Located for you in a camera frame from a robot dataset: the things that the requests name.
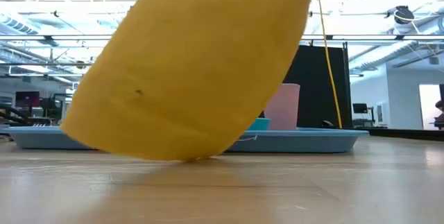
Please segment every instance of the yellow cable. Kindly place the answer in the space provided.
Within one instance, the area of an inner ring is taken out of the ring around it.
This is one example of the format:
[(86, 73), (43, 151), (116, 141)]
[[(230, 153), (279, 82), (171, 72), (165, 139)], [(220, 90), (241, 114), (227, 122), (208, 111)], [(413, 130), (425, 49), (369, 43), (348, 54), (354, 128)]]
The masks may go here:
[(342, 129), (342, 119), (341, 119), (341, 111), (339, 110), (338, 95), (336, 94), (336, 86), (334, 85), (332, 66), (330, 65), (330, 56), (328, 55), (327, 35), (325, 34), (324, 16), (322, 14), (321, 0), (318, 0), (318, 2), (319, 2), (319, 11), (321, 13), (322, 34), (324, 36), (325, 58), (327, 59), (328, 73), (330, 75), (330, 82), (332, 84), (332, 89), (333, 89), (333, 97), (334, 97), (334, 104), (336, 106), (336, 114), (338, 116), (338, 124), (339, 128)]

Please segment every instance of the white wall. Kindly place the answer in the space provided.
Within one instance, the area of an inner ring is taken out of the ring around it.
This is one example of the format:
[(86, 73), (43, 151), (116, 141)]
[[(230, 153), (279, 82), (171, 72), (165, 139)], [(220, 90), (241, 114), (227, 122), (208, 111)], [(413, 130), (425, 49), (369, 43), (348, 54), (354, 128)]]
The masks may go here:
[(390, 128), (422, 130), (419, 85), (444, 84), (437, 69), (387, 69)]
[[(350, 93), (352, 103), (366, 103), (368, 107), (374, 107), (375, 119), (377, 119), (376, 108), (383, 105), (383, 120), (380, 125), (390, 123), (389, 114), (389, 91), (387, 85), (386, 66), (382, 65), (377, 71), (366, 71), (362, 78), (350, 78)], [(353, 119), (371, 119), (368, 115), (352, 114)]]

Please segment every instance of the desk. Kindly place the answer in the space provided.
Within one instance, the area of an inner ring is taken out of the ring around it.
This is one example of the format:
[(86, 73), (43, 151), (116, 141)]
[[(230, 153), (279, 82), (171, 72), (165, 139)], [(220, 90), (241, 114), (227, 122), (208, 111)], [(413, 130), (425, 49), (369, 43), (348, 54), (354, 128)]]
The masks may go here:
[(444, 143), (367, 137), (352, 154), (194, 164), (0, 144), (0, 223), (438, 224)]

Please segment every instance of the teal container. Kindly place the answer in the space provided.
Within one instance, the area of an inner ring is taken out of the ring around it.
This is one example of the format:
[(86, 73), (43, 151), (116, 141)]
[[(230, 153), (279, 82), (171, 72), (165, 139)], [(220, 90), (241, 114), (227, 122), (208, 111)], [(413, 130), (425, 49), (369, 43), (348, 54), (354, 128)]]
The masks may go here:
[(247, 130), (268, 130), (270, 119), (257, 118), (256, 121)]

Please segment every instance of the computer monitor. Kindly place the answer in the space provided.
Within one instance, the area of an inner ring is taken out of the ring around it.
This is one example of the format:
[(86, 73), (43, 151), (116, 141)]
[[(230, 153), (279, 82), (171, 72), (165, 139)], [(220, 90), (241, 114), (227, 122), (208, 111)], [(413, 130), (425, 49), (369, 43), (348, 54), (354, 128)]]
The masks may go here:
[(38, 107), (39, 92), (15, 92), (15, 107)]
[(355, 114), (368, 114), (368, 107), (366, 103), (353, 103), (353, 112)]

